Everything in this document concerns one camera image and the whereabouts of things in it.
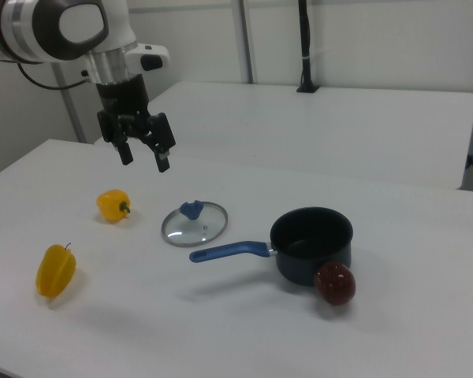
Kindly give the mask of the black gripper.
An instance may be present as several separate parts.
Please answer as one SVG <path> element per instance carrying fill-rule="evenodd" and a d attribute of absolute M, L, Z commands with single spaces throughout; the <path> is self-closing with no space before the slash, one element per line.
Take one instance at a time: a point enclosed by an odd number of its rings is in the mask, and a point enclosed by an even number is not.
<path fill-rule="evenodd" d="M 119 83 L 96 84 L 102 103 L 102 110 L 97 113 L 102 138 L 111 143 L 120 155 L 123 165 L 133 162 L 132 152 L 128 145 L 128 136 L 119 116 L 136 118 L 136 132 L 143 133 L 141 141 L 154 153 L 159 172 L 169 169 L 169 150 L 176 145 L 167 116 L 158 113 L 149 115 L 147 106 L 149 98 L 142 75 Z"/>

